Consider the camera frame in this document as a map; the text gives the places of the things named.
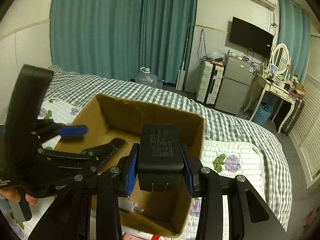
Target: human hand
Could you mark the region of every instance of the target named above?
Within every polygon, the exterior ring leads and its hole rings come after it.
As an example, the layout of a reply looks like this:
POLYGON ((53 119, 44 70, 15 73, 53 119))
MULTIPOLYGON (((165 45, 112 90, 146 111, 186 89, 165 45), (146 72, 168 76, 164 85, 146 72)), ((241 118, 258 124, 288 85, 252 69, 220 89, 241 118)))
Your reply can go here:
MULTIPOLYGON (((20 202, 21 197, 18 191, 14 187, 8 187, 0 189, 0 195, 6 198, 7 200, 14 201, 14 202, 20 202)), ((25 196, 26 201, 28 201, 30 206, 34 206, 38 203, 38 199, 31 197, 30 195, 26 194, 25 196)))

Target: oval mirror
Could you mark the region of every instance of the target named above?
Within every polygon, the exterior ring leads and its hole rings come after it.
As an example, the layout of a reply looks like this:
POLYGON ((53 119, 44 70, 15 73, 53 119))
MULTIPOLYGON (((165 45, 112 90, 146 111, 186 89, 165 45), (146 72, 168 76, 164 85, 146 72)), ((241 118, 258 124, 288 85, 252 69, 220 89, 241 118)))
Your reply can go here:
POLYGON ((286 67, 289 64, 289 50, 284 43, 280 43, 276 46, 272 52, 271 63, 278 67, 277 74, 282 74, 286 71, 286 67))

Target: plastic bag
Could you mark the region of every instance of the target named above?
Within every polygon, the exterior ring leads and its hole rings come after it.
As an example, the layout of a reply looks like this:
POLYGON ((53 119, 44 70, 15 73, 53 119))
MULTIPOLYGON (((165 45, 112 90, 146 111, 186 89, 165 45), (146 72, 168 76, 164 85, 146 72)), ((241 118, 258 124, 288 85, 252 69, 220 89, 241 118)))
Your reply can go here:
POLYGON ((212 53, 209 53, 207 55, 207 57, 209 57, 212 61, 216 61, 216 62, 219 62, 219 63, 222 63, 224 66, 227 64, 227 58, 224 54, 218 52, 218 51, 214 51, 212 53))

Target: gray floor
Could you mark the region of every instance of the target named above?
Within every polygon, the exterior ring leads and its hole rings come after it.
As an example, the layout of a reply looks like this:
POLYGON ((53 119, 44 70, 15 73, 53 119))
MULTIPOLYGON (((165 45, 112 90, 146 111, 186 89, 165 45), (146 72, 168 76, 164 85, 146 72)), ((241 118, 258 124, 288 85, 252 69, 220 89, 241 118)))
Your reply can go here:
MULTIPOLYGON (((195 99, 195 94, 186 91, 177 91, 173 87, 164 86, 163 89, 175 92, 190 99, 195 99)), ((248 119, 250 113, 244 113, 243 110, 237 115, 240 118, 248 119)), ((264 128, 271 131, 282 145, 284 155, 287 159, 291 179, 292 179, 292 208, 287 229, 290 239, 298 240, 303 234, 303 222, 308 214, 320 206, 320 189, 312 188, 307 190, 306 180, 302 166, 289 136, 277 133, 276 125, 268 120, 264 128)))

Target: black power adapter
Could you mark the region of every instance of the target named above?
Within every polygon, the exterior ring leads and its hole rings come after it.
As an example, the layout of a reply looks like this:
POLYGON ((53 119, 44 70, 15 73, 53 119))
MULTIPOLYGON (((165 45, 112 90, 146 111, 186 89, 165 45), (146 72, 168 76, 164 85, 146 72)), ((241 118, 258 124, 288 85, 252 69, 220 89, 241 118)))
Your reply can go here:
POLYGON ((183 179, 184 162, 173 125, 145 124, 138 157, 140 190, 176 191, 183 179))

